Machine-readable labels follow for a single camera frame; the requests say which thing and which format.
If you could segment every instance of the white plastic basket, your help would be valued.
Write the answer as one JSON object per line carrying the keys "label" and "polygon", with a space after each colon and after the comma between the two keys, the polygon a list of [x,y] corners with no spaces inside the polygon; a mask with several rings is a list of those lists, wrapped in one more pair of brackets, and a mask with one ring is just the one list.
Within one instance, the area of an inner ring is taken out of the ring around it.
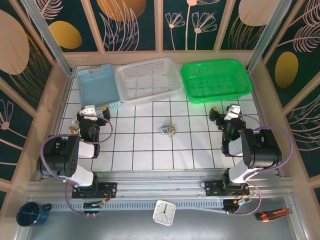
{"label": "white plastic basket", "polygon": [[130,106],[172,98],[184,88],[170,57],[119,67],[115,70],[115,82],[121,100]]}

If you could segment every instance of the mug handle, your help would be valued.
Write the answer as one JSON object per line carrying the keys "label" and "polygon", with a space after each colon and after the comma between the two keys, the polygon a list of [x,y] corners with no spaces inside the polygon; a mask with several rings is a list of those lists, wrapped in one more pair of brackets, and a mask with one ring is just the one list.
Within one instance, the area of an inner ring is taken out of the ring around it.
{"label": "mug handle", "polygon": [[52,204],[51,203],[47,203],[45,205],[42,206],[42,210],[45,212],[49,212],[52,209]]}

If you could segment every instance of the white tiled surface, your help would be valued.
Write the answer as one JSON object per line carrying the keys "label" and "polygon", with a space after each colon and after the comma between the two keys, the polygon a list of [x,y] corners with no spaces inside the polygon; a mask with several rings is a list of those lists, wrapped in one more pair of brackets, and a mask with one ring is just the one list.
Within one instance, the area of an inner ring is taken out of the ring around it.
{"label": "white tiled surface", "polygon": [[[78,66],[77,71],[91,66]],[[83,168],[96,171],[167,170],[167,169],[213,169],[230,168],[241,158],[225,157],[221,153],[222,132],[208,118],[216,107],[226,113],[229,104],[239,104],[243,114],[258,119],[251,94],[239,100],[192,104],[184,91],[171,99],[111,111],[113,136],[100,146],[96,159],[79,159]],[[60,133],[69,134],[71,120],[80,110],[77,74],[72,83]],[[176,134],[171,138],[158,133],[159,127],[171,116],[176,124]],[[245,118],[247,128],[258,127],[256,121]],[[100,128],[100,140],[109,136],[110,126]]]}

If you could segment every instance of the blue mug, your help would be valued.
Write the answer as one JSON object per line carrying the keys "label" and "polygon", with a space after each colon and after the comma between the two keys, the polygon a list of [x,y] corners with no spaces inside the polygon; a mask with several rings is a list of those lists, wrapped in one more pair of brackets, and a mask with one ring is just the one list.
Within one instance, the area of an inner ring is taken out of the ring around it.
{"label": "blue mug", "polygon": [[40,206],[34,201],[27,202],[16,214],[16,222],[21,227],[41,225],[47,220],[51,208],[50,203]]}

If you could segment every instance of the white clock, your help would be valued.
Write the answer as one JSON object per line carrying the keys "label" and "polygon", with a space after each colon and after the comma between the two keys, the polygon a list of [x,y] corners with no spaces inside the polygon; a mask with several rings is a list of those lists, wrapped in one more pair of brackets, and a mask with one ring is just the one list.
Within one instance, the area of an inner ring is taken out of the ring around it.
{"label": "white clock", "polygon": [[158,200],[155,205],[153,220],[158,224],[172,225],[176,208],[176,205],[170,202]]}

